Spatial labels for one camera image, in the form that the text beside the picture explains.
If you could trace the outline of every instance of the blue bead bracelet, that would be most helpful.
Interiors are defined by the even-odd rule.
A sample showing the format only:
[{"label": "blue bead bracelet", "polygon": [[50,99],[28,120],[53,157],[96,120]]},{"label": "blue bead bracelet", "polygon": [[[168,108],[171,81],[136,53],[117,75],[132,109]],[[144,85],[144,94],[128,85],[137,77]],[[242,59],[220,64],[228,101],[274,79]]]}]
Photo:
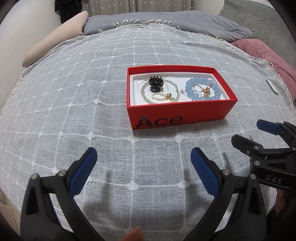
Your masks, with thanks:
[{"label": "blue bead bracelet", "polygon": [[[214,91],[214,96],[200,96],[198,93],[194,91],[194,87],[198,85],[207,85],[211,86]],[[219,100],[221,96],[220,89],[213,80],[209,80],[205,77],[195,77],[190,79],[186,82],[185,92],[187,93],[187,97],[190,98],[192,101],[201,101],[201,100]]]}]

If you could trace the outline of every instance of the pink blanket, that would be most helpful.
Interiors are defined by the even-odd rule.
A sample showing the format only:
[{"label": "pink blanket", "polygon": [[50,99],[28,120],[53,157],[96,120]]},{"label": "pink blanket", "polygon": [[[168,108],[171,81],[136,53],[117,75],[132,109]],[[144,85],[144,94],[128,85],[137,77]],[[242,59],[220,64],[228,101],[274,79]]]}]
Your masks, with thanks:
[{"label": "pink blanket", "polygon": [[266,59],[285,82],[292,99],[296,99],[296,70],[259,39],[239,39],[232,44],[247,54]]}]

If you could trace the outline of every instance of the white grid pattern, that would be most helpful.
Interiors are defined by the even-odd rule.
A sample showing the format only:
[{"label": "white grid pattern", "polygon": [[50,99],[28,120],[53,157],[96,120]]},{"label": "white grid pattern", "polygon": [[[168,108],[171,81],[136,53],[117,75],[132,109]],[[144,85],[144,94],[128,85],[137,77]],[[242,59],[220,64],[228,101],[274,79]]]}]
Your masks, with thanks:
[{"label": "white grid pattern", "polygon": [[[238,103],[224,120],[132,132],[126,68],[151,64],[215,67]],[[266,78],[277,86],[278,96]],[[191,149],[199,146],[221,169],[247,175],[249,161],[231,146],[231,136],[240,133],[265,147],[283,147],[279,137],[258,131],[255,123],[260,118],[295,123],[290,100],[265,60],[224,41],[160,24],[82,36],[29,68],[8,100],[0,115],[0,186],[21,209],[31,173],[67,169],[92,146],[98,162],[75,200],[94,228],[106,240],[138,225],[146,240],[183,240],[212,201],[190,164]],[[275,191],[262,190],[269,209]]]}]

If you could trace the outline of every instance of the jewelry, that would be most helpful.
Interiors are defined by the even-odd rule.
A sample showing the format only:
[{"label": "jewelry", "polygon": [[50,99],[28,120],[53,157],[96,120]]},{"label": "jewelry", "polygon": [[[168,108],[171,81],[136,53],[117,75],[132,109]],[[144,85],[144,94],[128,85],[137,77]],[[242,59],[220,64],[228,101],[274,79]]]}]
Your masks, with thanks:
[{"label": "jewelry", "polygon": [[[164,94],[164,93],[153,93],[152,94],[152,99],[159,100],[159,101],[170,100],[170,103],[178,102],[178,100],[180,98],[180,92],[179,92],[178,86],[173,81],[171,81],[171,80],[166,80],[166,79],[162,79],[162,80],[163,80],[163,82],[169,83],[169,84],[173,85],[176,88],[177,97],[176,98],[172,97],[172,94],[171,93],[167,93],[167,94]],[[155,102],[152,102],[151,100],[149,100],[145,96],[145,89],[146,89],[146,87],[148,85],[149,85],[149,81],[146,81],[145,84],[143,84],[143,86],[141,88],[141,96],[143,97],[144,101],[146,101],[148,104],[157,104]]]},{"label": "jewelry", "polygon": [[[201,91],[195,90],[195,87],[198,86]],[[214,96],[210,97],[210,88],[214,91]],[[201,101],[201,100],[219,100],[221,96],[220,89],[218,84],[214,83],[213,80],[209,80],[205,77],[195,77],[186,82],[185,91],[187,97],[192,101]]]},{"label": "jewelry", "polygon": [[160,88],[163,86],[163,79],[160,77],[153,76],[153,78],[150,76],[149,79],[149,85],[151,85],[150,90],[154,93],[160,92]]}]

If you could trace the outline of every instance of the red box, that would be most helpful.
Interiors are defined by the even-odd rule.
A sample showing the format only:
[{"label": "red box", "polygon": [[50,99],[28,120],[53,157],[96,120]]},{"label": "red box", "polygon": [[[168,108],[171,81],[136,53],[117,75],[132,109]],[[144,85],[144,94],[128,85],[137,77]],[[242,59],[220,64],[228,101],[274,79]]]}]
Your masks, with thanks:
[{"label": "red box", "polygon": [[[196,72],[213,74],[223,87],[229,99],[131,105],[130,75],[155,72]],[[212,67],[202,66],[151,65],[129,67],[127,70],[126,93],[126,106],[133,130],[220,120],[228,114],[237,102],[237,97],[217,70]]]}]

